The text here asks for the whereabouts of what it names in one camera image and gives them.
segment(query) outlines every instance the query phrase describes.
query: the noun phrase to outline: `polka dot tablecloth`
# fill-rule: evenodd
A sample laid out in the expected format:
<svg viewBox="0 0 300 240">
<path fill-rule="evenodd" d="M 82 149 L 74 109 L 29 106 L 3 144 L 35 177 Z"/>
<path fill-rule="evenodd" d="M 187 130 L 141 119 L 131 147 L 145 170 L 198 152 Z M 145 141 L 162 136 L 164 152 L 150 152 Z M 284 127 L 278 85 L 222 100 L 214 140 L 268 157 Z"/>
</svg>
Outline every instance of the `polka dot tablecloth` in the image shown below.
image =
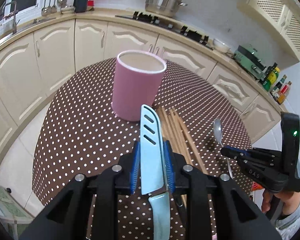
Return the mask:
<svg viewBox="0 0 300 240">
<path fill-rule="evenodd" d="M 50 200 L 76 174 L 100 174 L 131 152 L 139 137 L 139 123 L 121 120 L 111 108 L 115 59 L 77 72 L 56 93 L 44 120 L 34 155 L 32 189 L 42 202 Z M 174 106 L 185 121 L 210 175 L 228 173 L 220 145 L 213 137 L 213 121 L 220 118 L 223 144 L 250 148 L 250 138 L 230 102 L 208 82 L 186 68 L 167 62 L 167 71 L 154 107 Z M 193 165 L 198 165 L 192 158 Z M 252 181 L 230 160 L 234 180 L 247 194 Z M 184 239 L 185 229 L 170 201 L 170 238 Z M 140 187 L 134 195 L 118 197 L 119 239 L 153 239 L 152 211 Z M 211 206 L 211 231 L 216 232 Z"/>
</svg>

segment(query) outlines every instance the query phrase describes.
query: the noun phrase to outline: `faucet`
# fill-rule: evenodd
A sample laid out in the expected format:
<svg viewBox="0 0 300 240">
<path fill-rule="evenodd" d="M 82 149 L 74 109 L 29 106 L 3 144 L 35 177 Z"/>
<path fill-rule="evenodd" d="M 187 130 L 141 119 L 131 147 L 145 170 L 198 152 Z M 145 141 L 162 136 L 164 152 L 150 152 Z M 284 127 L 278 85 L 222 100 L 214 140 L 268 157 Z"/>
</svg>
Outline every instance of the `faucet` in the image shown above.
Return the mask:
<svg viewBox="0 0 300 240">
<path fill-rule="evenodd" d="M 20 20 L 18 20 L 18 22 L 16 22 L 16 8 L 17 8 L 17 2 L 16 1 L 12 1 L 12 2 L 8 2 L 4 5 L 2 11 L 4 12 L 4 8 L 9 5 L 9 4 L 14 4 L 14 10 L 13 10 L 13 24 L 12 24 L 12 34 L 16 34 L 17 33 L 17 24 L 19 23 Z M 12 15 L 8 15 L 5 17 L 5 19 L 9 19 Z"/>
</svg>

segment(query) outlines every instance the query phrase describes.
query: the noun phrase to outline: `brown tablecloth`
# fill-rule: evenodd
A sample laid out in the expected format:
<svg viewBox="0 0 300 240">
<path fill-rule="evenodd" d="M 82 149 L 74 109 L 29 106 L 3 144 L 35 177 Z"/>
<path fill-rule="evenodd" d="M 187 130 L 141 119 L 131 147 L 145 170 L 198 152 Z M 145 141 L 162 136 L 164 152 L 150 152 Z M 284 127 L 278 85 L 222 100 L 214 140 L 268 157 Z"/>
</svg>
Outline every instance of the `brown tablecloth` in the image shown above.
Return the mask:
<svg viewBox="0 0 300 240">
<path fill-rule="evenodd" d="M 139 123 L 121 120 L 112 111 L 114 69 L 115 59 L 107 59 L 80 70 L 51 102 L 33 164 L 32 189 L 42 204 L 47 205 L 76 174 L 92 176 L 116 164 L 121 155 L 131 152 L 134 141 L 138 140 Z M 177 109 L 213 176 L 228 173 L 220 145 L 213 138 L 216 118 L 223 124 L 224 145 L 251 147 L 242 120 L 230 102 L 181 65 L 167 62 L 154 104 Z M 234 180 L 249 193 L 252 181 L 240 173 L 235 161 L 230 162 Z M 140 187 L 132 196 L 119 196 L 119 239 L 153 239 L 153 217 L 147 199 L 147 195 L 141 195 Z M 184 239 L 185 230 L 172 197 L 170 206 L 170 238 Z"/>
</svg>

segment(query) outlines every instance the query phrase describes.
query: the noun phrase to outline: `pink cup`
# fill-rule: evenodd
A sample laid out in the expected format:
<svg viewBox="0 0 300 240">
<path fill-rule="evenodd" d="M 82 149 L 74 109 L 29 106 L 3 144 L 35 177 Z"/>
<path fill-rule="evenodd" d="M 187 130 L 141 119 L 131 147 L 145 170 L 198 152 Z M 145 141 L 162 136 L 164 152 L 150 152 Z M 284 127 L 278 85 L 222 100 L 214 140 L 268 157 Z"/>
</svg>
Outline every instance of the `pink cup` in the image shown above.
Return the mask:
<svg viewBox="0 0 300 240">
<path fill-rule="evenodd" d="M 112 109 L 120 118 L 139 121 L 141 106 L 151 106 L 167 64 L 160 57 L 141 50 L 127 50 L 117 56 Z"/>
</svg>

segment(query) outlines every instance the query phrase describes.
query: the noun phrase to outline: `bottle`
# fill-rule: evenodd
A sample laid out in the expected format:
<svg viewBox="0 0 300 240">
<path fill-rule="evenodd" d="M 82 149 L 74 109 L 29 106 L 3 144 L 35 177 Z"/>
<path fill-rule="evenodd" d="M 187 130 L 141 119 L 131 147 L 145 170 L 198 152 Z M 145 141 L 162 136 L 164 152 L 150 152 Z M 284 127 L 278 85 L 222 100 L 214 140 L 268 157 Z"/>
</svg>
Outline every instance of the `bottle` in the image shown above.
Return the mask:
<svg viewBox="0 0 300 240">
<path fill-rule="evenodd" d="M 283 85 L 283 87 L 281 88 L 280 96 L 277 99 L 277 102 L 278 102 L 279 105 L 281 105 L 285 101 L 285 99 L 287 98 L 287 96 L 289 94 L 289 89 L 290 89 L 291 84 L 292 84 L 291 81 L 289 81 L 288 83 L 285 83 Z"/>
<path fill-rule="evenodd" d="M 266 81 L 262 84 L 263 88 L 267 91 L 270 90 L 271 86 L 275 83 L 280 73 L 280 69 L 275 67 L 274 70 L 268 75 Z"/>
<path fill-rule="evenodd" d="M 277 63 L 274 63 L 273 66 L 269 66 L 267 68 L 266 72 L 263 74 L 262 78 L 259 81 L 261 84 L 263 84 L 267 80 L 269 74 L 275 69 L 277 65 Z"/>
<path fill-rule="evenodd" d="M 273 87 L 273 89 L 271 90 L 271 95 L 274 97 L 275 94 L 277 94 L 280 90 L 280 88 L 282 87 L 282 85 L 284 84 L 284 81 L 286 80 L 287 76 L 283 75 L 282 79 L 280 79 L 280 81 Z"/>
</svg>

